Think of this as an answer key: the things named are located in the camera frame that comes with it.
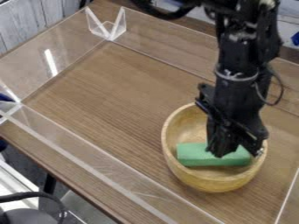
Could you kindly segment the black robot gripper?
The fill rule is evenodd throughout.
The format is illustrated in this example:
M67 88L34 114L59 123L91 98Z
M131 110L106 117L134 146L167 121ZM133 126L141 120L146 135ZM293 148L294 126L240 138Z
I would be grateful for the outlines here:
M217 69L217 84L199 84L201 94L195 105L209 115L207 151L223 158L246 146L254 157L264 154L269 131L260 115L265 107L270 72L257 70L252 75Z

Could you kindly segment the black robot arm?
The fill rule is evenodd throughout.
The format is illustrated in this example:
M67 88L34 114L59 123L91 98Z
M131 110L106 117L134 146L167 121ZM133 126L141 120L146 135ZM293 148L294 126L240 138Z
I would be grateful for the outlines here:
M272 80L281 77L270 62L278 57L280 0L174 0L178 10L158 10L151 0L131 0L151 16L163 20L185 17L202 7L214 18L219 58L215 84L199 85L197 106L206 112L207 151L222 158L245 147L253 156L264 153L269 139L261 109L280 101L268 99Z

